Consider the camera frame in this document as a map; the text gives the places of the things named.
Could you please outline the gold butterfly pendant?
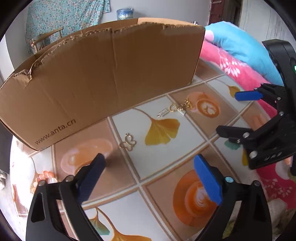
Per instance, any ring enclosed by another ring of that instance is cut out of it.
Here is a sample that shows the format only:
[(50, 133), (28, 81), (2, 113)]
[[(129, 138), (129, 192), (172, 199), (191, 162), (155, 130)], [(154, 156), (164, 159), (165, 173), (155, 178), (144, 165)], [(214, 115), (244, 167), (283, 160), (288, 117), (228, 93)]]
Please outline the gold butterfly pendant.
[(119, 144), (119, 146), (122, 149), (125, 149), (126, 151), (132, 151), (135, 145), (137, 144), (137, 141), (134, 140), (133, 136), (129, 133), (125, 134), (125, 140)]

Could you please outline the blue pillow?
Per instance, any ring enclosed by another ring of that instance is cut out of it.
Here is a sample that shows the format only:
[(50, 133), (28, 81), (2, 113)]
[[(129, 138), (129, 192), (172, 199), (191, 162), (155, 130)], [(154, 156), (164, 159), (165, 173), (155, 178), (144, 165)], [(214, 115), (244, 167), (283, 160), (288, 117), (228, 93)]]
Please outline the blue pillow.
[(225, 21), (213, 23), (205, 27), (205, 39), (248, 64), (268, 82), (283, 86), (280, 73), (267, 49), (241, 28)]

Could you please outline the brown cardboard box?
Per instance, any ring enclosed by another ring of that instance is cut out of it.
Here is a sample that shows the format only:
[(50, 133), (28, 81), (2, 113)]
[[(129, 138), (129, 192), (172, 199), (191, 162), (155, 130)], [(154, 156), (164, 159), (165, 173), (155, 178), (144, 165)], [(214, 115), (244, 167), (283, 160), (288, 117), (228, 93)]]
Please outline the brown cardboard box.
[(74, 32), (30, 56), (1, 86), (1, 123), (40, 151), (113, 114), (189, 85), (205, 28), (158, 18)]

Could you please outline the white fluffy blanket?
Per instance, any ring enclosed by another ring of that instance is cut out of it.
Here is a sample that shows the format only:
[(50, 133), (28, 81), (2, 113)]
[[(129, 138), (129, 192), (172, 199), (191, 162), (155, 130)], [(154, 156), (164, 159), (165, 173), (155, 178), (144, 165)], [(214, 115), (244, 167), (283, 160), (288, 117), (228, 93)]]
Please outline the white fluffy blanket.
[(276, 240), (291, 221), (295, 208), (288, 209), (287, 204), (281, 199), (269, 200), (267, 204), (271, 217), (273, 240)]

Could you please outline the pink floral blanket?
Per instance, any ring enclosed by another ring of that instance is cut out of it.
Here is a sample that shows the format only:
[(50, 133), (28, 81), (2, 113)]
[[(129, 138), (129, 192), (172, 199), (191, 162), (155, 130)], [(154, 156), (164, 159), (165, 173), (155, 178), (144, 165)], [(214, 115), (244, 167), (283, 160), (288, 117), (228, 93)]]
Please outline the pink floral blanket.
[[(249, 65), (207, 41), (203, 42), (200, 56), (206, 63), (224, 72), (225, 75), (212, 80), (211, 85), (220, 89), (235, 106), (240, 104), (234, 99), (233, 95), (229, 94), (227, 87), (225, 87), (226, 84), (251, 90), (261, 83), (267, 82)], [(275, 114), (275, 109), (267, 103), (262, 100), (256, 101), (241, 112), (241, 117), (234, 123), (234, 126), (256, 130)], [(241, 145), (232, 144), (226, 138), (219, 138), (216, 144), (243, 183), (259, 180), (262, 183), (267, 200), (279, 199), (287, 209), (295, 208), (295, 177), (290, 174), (290, 166), (285, 161), (251, 170), (248, 168), (246, 153)]]

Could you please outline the wooden chair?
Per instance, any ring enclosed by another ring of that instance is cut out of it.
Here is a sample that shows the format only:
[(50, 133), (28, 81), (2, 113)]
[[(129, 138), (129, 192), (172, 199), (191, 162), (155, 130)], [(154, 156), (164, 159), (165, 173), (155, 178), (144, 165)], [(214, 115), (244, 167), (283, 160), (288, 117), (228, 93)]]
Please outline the wooden chair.
[(46, 39), (48, 39), (50, 36), (58, 33), (59, 37), (62, 38), (62, 30), (63, 30), (63, 27), (44, 34), (39, 34), (37, 37), (32, 38), (30, 40), (30, 46), (34, 51), (34, 53), (37, 53), (38, 51), (46, 47)]

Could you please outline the floral teal wall cloth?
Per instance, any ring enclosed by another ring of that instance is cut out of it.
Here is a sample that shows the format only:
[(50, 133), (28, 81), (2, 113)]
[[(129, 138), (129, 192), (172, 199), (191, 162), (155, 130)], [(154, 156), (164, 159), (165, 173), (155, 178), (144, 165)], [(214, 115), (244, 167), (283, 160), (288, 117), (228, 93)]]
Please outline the floral teal wall cloth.
[(62, 37), (100, 23), (110, 12), (110, 1), (32, 1), (26, 23), (26, 43), (30, 54), (35, 37), (62, 28)]

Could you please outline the ginkgo pattern tablecloth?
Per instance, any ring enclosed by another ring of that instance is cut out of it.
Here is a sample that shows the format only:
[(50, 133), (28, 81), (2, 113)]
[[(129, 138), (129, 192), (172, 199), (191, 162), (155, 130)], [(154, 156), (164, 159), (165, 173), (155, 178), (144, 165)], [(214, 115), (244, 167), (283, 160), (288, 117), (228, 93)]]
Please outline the ginkgo pattern tablecloth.
[[(106, 118), (53, 146), (35, 152), (15, 140), (11, 147), (14, 228), (25, 238), (27, 217), (37, 178), (49, 182), (74, 175), (97, 153), (107, 158), (90, 198), (87, 217), (104, 240), (190, 240), (215, 209), (194, 171), (202, 154), (224, 175), (243, 183), (219, 150), (219, 125), (234, 126), (252, 102), (235, 106), (211, 81), (224, 72), (201, 62), (194, 85), (158, 97)], [(162, 118), (171, 103), (187, 99), (192, 108)], [(132, 151), (119, 144), (125, 134), (137, 144)]]

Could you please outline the gold rhinestone earrings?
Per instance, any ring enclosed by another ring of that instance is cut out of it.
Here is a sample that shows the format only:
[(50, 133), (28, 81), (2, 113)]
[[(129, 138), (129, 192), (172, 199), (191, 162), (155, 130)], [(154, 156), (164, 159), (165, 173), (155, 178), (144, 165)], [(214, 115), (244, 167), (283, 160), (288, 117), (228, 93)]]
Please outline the gold rhinestone earrings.
[(189, 100), (185, 99), (182, 104), (171, 103), (168, 108), (161, 110), (158, 114), (158, 118), (162, 118), (166, 116), (168, 113), (178, 112), (181, 115), (185, 116), (187, 113), (187, 109), (192, 108), (192, 104)]

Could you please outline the blue water jug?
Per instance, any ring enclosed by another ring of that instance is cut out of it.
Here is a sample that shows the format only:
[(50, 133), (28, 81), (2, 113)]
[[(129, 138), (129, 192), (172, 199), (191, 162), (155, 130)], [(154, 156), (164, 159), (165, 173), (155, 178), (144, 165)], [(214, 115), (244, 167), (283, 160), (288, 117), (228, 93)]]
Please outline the blue water jug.
[(116, 11), (117, 20), (133, 19), (134, 8), (123, 8)]

